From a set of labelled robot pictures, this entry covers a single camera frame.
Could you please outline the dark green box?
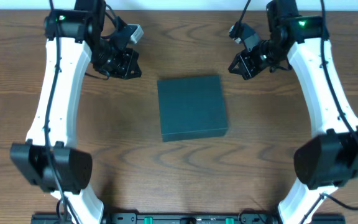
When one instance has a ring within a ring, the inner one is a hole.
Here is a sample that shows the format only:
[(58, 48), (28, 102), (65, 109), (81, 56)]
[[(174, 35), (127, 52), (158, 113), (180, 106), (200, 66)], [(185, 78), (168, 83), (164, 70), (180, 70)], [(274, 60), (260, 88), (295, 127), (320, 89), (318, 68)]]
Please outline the dark green box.
[(228, 121), (218, 75), (159, 80), (162, 141), (221, 137)]

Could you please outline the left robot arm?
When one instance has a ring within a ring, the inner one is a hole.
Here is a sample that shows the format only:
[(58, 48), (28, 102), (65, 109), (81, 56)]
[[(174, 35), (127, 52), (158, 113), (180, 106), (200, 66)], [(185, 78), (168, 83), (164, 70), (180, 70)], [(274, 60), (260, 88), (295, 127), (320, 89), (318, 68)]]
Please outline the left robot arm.
[(93, 160), (77, 149), (76, 119), (86, 70), (98, 78), (139, 78), (138, 24), (128, 24), (105, 1), (77, 1), (72, 10), (51, 8), (44, 20), (46, 67), (40, 99), (24, 143), (10, 158), (32, 185), (57, 200), (40, 223), (105, 223), (104, 204), (90, 184)]

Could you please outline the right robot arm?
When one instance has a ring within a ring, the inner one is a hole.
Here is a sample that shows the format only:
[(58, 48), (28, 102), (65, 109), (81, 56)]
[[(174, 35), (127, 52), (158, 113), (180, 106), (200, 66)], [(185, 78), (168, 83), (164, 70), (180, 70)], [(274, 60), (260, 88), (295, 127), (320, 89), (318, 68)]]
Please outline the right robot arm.
[(343, 223), (342, 216), (317, 214), (336, 190), (358, 177), (358, 117), (337, 75), (326, 15), (302, 16), (296, 2), (286, 0), (270, 1), (266, 12), (267, 40), (242, 20), (230, 28), (230, 38), (244, 50), (228, 70), (250, 80), (265, 69), (280, 69), (286, 61), (306, 101), (311, 139), (294, 154), (296, 180), (275, 213), (255, 217), (263, 223)]

